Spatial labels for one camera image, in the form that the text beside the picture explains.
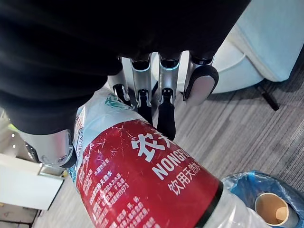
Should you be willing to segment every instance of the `blue trash bag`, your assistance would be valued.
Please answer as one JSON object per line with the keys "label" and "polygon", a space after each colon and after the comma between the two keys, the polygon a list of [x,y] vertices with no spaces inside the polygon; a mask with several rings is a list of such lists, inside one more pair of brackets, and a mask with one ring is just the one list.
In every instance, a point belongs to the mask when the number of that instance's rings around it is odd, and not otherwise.
{"label": "blue trash bag", "polygon": [[299,223],[295,228],[304,228],[304,195],[285,182],[259,171],[232,174],[222,182],[252,210],[255,210],[255,201],[260,194],[271,192],[278,195],[298,214]]}

